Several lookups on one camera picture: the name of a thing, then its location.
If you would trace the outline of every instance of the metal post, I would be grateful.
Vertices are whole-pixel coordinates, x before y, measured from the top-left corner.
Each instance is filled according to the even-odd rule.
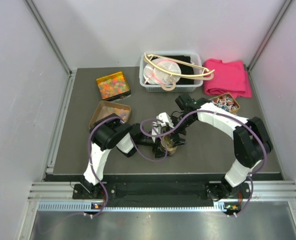
[[[290,8],[290,5],[292,4],[293,0],[285,0],[282,7],[280,8],[276,18],[273,20],[272,25],[270,26],[267,34],[264,36],[263,41],[261,42],[257,52],[255,53],[254,57],[252,58],[250,64],[249,64],[249,71],[252,71],[255,64],[257,63],[259,57],[261,56],[263,50],[266,48],[268,42],[270,41],[272,35],[274,34],[275,30],[279,26],[281,20],[284,18],[286,12]]]
[[[45,24],[44,20],[42,19],[42,17],[40,15],[36,5],[34,4],[33,0],[23,0],[23,1],[26,3],[27,7],[29,8],[31,13],[33,14],[35,20],[37,21],[38,25],[40,26],[43,34],[45,35],[46,39],[48,40],[51,48],[53,49],[54,53],[58,57],[60,63],[63,66],[63,68],[65,69],[67,74],[71,74],[71,70],[70,70],[66,60],[64,59],[60,49],[58,48],[58,45],[54,41],[54,38],[52,37],[47,25]]]

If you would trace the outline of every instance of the wall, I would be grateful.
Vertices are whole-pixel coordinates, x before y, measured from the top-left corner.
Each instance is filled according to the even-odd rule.
[[[0,1],[0,240],[40,180],[67,74],[22,0]]]
[[[296,0],[252,76],[284,174],[296,181]]]
[[[186,50],[248,64],[282,0],[35,0],[69,66],[138,66]]]

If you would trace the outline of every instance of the robotic arm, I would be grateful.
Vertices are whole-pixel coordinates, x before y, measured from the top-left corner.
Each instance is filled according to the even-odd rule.
[[[208,123],[215,128],[228,134],[234,142],[234,153],[236,160],[234,161],[231,169],[225,174],[221,181],[221,191],[226,197],[235,194],[238,187],[245,181],[247,175],[259,164],[263,158],[263,151],[258,142],[252,138],[252,135],[241,124],[235,122],[232,119],[217,115],[224,114],[238,119],[242,123],[250,127],[256,135],[263,142],[264,148],[267,153],[272,150],[272,143],[268,136],[268,133],[264,127],[261,119],[254,117],[247,119],[239,117],[226,112],[223,109],[216,107],[207,99],[199,99],[195,101],[188,94],[180,95],[176,100],[176,103],[182,110],[179,117],[169,116],[167,113],[161,113],[157,118],[162,120],[163,123],[154,123],[157,132],[152,131],[153,134],[160,134],[162,131],[168,131],[178,125],[178,123],[190,112],[195,110],[208,110],[214,113],[198,112],[189,115],[178,128],[170,134],[170,139],[173,142],[173,146],[185,144],[185,140],[182,139],[179,134],[186,135],[185,129],[195,121]],[[92,129],[111,117],[117,117],[112,114],[98,122],[92,127]],[[92,141],[92,163],[88,163],[88,167],[84,173],[85,179],[96,185],[98,181],[93,175],[91,165],[99,179],[103,178],[103,169],[107,160],[108,154],[113,147],[117,147],[125,156],[131,157],[136,149],[132,144],[130,136],[137,145],[152,146],[155,157],[163,157],[164,149],[160,144],[160,139],[154,137],[144,136],[139,128],[139,124],[129,125],[122,122],[120,119],[114,119],[101,125],[97,131],[93,134]]]

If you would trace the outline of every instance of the folded towel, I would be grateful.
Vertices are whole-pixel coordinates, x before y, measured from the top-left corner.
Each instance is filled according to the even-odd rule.
[[[214,71],[210,81],[204,81],[204,92],[207,95],[221,95],[231,93],[236,97],[252,97],[248,73],[244,70],[242,61],[222,62],[209,59],[204,63],[209,70]]]

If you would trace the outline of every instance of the container of small items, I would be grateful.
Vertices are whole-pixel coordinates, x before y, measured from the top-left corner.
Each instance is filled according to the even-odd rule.
[[[131,117],[131,108],[127,105],[110,102],[110,101],[100,101],[97,109],[95,110],[91,121],[89,123],[89,128],[93,126],[97,121],[111,115],[116,114],[122,118],[123,122],[129,121]]]
[[[112,102],[131,95],[130,87],[121,71],[98,78],[97,85],[101,98],[105,101]]]
[[[213,98],[210,98],[210,100],[214,105],[231,114],[237,113],[240,109],[240,105],[230,93],[215,96]]]

